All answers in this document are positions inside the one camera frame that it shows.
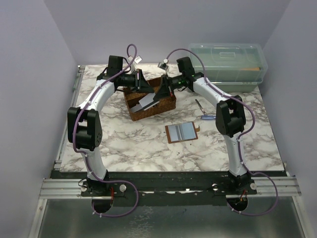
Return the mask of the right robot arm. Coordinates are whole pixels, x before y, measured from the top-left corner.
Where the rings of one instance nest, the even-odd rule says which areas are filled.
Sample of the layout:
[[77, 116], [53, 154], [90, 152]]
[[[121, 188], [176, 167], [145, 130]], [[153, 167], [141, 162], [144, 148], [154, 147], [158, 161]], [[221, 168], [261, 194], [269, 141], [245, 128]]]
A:
[[244, 148], [242, 135], [246, 125], [245, 104], [238, 95], [231, 96], [217, 88], [201, 72], [195, 72], [189, 57], [177, 60], [179, 76], [161, 76], [159, 90], [154, 100], [174, 96], [174, 90], [189, 88], [210, 102], [216, 109], [215, 125], [223, 135], [229, 158], [228, 189], [233, 194], [239, 194], [251, 183], [251, 173], [244, 163]]

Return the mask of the brown woven basket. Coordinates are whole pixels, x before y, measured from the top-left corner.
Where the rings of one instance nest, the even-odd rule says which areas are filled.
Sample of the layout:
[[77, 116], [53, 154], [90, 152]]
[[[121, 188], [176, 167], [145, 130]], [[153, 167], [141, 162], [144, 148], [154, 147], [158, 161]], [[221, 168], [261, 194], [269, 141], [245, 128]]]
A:
[[[154, 88], [154, 93], [156, 93], [161, 86], [161, 77], [151, 79], [148, 81], [148, 83]], [[139, 100], [145, 97], [148, 93], [133, 92], [127, 87], [123, 89], [123, 92], [128, 112], [133, 121], [138, 121], [151, 116], [155, 116], [176, 108], [176, 96], [174, 95], [160, 99], [158, 102], [153, 102], [147, 105], [143, 111], [132, 113], [130, 109], [139, 104]]]

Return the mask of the brown leather card holder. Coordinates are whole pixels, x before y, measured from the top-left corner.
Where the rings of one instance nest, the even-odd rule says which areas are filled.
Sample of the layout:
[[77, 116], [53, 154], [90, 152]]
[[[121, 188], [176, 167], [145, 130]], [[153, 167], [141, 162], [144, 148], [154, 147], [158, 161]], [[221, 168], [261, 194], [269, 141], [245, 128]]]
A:
[[200, 127], [195, 127], [194, 122], [165, 126], [167, 141], [169, 144], [198, 139]]

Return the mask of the grey credit card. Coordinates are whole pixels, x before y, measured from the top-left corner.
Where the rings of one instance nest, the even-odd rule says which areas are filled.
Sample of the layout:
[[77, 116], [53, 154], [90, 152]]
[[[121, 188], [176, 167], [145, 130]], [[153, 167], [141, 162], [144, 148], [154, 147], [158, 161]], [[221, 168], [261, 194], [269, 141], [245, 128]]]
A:
[[139, 100], [139, 104], [143, 107], [146, 107], [147, 105], [151, 104], [154, 102], [154, 96], [155, 93], [149, 93], [145, 97]]

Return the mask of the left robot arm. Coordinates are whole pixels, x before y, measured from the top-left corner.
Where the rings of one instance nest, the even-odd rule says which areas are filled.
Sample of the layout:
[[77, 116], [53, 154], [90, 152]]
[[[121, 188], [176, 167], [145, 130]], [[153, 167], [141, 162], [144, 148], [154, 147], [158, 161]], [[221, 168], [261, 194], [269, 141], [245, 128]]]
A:
[[87, 168], [87, 182], [99, 196], [109, 192], [108, 171], [104, 166], [99, 145], [103, 137], [100, 111], [118, 87], [127, 87], [139, 93], [153, 96], [155, 91], [146, 81], [143, 72], [136, 68], [137, 56], [110, 56], [108, 66], [98, 76], [95, 87], [88, 98], [78, 107], [67, 111], [67, 137], [73, 150], [81, 154]]

